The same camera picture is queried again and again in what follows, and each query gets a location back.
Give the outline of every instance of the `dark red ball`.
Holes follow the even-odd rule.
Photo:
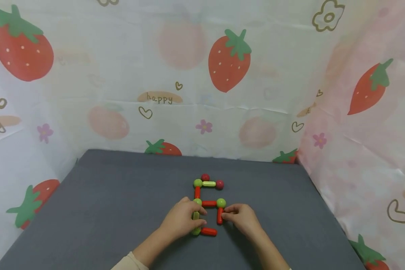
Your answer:
[[[201,179],[202,179],[203,181],[210,181],[210,176],[205,173],[205,174],[203,174],[203,175],[201,176]]]
[[[222,180],[217,180],[217,181],[216,181],[216,188],[217,188],[218,190],[222,190],[223,187],[224,187],[224,182],[223,182]]]

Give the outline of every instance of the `finger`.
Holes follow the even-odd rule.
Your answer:
[[[202,215],[207,215],[207,211],[196,202],[192,201],[192,212],[198,211]]]
[[[222,218],[226,221],[234,222],[236,219],[236,215],[231,213],[222,213]]]
[[[240,209],[242,208],[243,204],[232,204],[228,207],[226,207],[223,211],[226,213],[230,212],[240,212]]]
[[[183,202],[189,202],[189,201],[191,201],[191,200],[189,199],[188,196],[186,196],[186,197],[183,197],[179,202],[183,203]]]
[[[205,221],[203,219],[192,220],[192,227],[193,228],[202,227],[205,224],[207,224],[207,221]]]

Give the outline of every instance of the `strawberry print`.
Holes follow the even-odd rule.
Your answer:
[[[12,13],[0,9],[0,62],[15,77],[30,82],[44,77],[53,66],[54,52],[44,32]]]
[[[149,141],[146,141],[148,148],[144,153],[146,154],[158,154],[158,155],[171,155],[171,156],[181,156],[182,152],[177,146],[165,142],[164,139],[158,140],[156,143],[152,144]]]
[[[362,235],[358,235],[358,242],[349,242],[367,270],[390,270],[387,264],[383,262],[386,259],[380,253],[365,245]]]
[[[358,114],[374,106],[390,85],[386,69],[393,58],[370,68],[358,81],[351,99],[348,116]]]
[[[208,71],[217,90],[227,93],[246,75],[251,65],[251,48],[245,42],[246,29],[240,36],[230,29],[212,46],[208,55]]]
[[[59,185],[60,182],[57,179],[43,181],[35,187],[29,185],[22,204],[6,211],[6,213],[16,213],[15,226],[26,229]]]
[[[297,148],[286,154],[283,151],[281,151],[281,155],[276,157],[272,162],[294,164],[294,162],[296,162],[296,157],[297,157]]]

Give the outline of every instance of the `beige sleeve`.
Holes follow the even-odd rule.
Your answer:
[[[140,263],[130,252],[126,257],[123,257],[111,270],[149,270],[145,265]]]

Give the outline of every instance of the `hand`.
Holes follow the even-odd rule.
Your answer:
[[[225,221],[231,221],[248,239],[263,232],[254,210],[247,204],[233,204],[226,207],[222,214]]]
[[[185,236],[193,229],[207,224],[203,219],[192,219],[192,213],[196,211],[202,215],[207,214],[207,211],[202,206],[191,201],[188,197],[184,197],[171,208],[160,225],[159,230],[171,236],[172,241]]]

